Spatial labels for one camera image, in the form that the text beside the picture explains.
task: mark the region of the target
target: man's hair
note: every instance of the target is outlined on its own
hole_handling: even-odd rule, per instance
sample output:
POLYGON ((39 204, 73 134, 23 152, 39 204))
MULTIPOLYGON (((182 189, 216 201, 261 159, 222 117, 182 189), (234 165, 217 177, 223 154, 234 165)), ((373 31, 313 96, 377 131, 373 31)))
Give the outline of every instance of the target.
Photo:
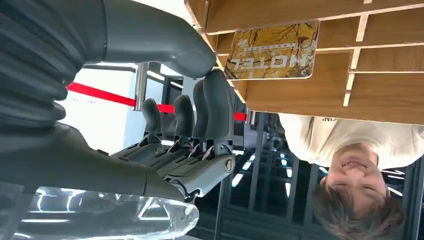
POLYGON ((316 218, 324 228, 341 240, 390 240, 402 228, 405 214, 400 201, 387 190, 384 203, 376 204, 360 217, 348 192, 317 184, 313 193, 316 218))

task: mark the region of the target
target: transparent plastic base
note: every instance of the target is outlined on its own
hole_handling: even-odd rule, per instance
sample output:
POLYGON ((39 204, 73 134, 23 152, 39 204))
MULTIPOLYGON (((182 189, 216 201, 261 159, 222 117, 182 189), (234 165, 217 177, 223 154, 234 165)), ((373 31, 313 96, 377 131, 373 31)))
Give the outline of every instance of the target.
MULTIPOLYGON (((0 183, 0 200, 25 198, 22 192, 21 196, 6 193, 3 186, 0 183)), ((21 217, 0 219, 0 236, 10 235, 6 239, 12 240, 165 240, 185 235, 199 219, 196 206, 160 197, 40 187, 29 199, 21 217), (17 230, 6 227, 13 219, 18 222, 17 230)), ((16 204, 10 208, 5 212, 19 212, 16 204)))

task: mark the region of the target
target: gray robotic hand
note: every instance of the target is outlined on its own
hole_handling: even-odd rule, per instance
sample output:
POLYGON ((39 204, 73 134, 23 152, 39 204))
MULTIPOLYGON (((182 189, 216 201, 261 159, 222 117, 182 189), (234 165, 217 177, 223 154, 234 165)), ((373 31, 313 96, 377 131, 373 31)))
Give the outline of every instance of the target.
POLYGON ((234 160, 229 89, 222 72, 210 72, 216 58, 198 33, 132 0, 2 0, 0 11, 2 239, 169 239, 194 227, 196 215, 184 202, 206 194, 234 160), (189 139, 188 118, 168 150, 155 139, 154 124, 132 150, 108 156, 90 149, 77 129, 57 122, 65 109, 55 101, 66 98, 85 64, 98 62, 159 62, 188 77, 206 76, 199 84, 207 117, 198 118, 194 139, 205 138, 208 151, 189 139), (149 149, 161 156, 140 158, 149 149), (170 205, 180 206, 174 215, 170 205), (156 209, 167 217, 146 216, 156 209), (157 230, 164 219, 189 225, 157 230))
POLYGON ((195 125, 189 97, 180 95, 175 100, 177 121, 172 147, 166 149, 161 145, 161 115, 155 101, 147 99, 142 106, 146 118, 145 137, 140 143, 112 155, 150 167, 176 186, 187 201, 203 197, 235 166, 234 111, 222 71, 211 71, 198 81, 193 96, 197 112, 195 125))

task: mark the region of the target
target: white t-shirt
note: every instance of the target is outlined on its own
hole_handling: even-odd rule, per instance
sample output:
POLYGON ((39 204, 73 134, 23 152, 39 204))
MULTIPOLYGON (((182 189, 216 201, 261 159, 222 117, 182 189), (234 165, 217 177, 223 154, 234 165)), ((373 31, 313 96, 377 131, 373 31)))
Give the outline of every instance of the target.
POLYGON ((290 150, 301 160, 329 167, 334 153, 356 143, 373 146, 378 168, 412 164, 424 154, 424 126, 279 113, 290 150))

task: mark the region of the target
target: wooden panel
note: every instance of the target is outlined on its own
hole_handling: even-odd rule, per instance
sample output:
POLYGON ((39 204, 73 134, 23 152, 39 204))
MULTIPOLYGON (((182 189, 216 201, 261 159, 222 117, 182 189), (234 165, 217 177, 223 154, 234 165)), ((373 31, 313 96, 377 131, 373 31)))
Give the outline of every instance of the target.
POLYGON ((210 49, 216 52, 218 47, 218 35, 207 35, 204 32, 201 32, 200 35, 207 45, 209 45, 210 49))
POLYGON ((231 81, 234 86, 234 92, 242 103, 246 103, 246 93, 248 89, 249 80, 244 81, 231 81))
MULTIPOLYGON (((370 15, 362 41, 356 41, 360 17, 322 21, 317 53, 350 50, 356 47, 380 48, 424 45, 424 8, 370 15)), ((231 43, 218 43, 218 54, 230 50, 231 43)))
POLYGON ((254 111, 327 117, 328 110, 343 108, 349 61, 347 53, 320 54, 308 79, 250 80, 246 104, 254 111))
POLYGON ((424 46, 362 49, 356 71, 423 72, 424 46))
POLYGON ((424 7, 424 0, 226 0, 212 4, 206 32, 230 33, 307 20, 330 20, 424 7))
POLYGON ((216 50, 217 55, 228 55, 231 44, 233 43, 234 33, 220 34, 218 37, 218 47, 216 50))
POLYGON ((184 4, 196 27, 204 28, 206 24, 206 0, 184 0, 184 4))
POLYGON ((424 125, 424 74, 356 74, 343 107, 348 54, 319 54, 311 78, 251 80, 253 111, 424 125))
POLYGON ((221 55, 217 57, 217 63, 221 70, 224 70, 226 64, 227 64, 228 55, 221 55))

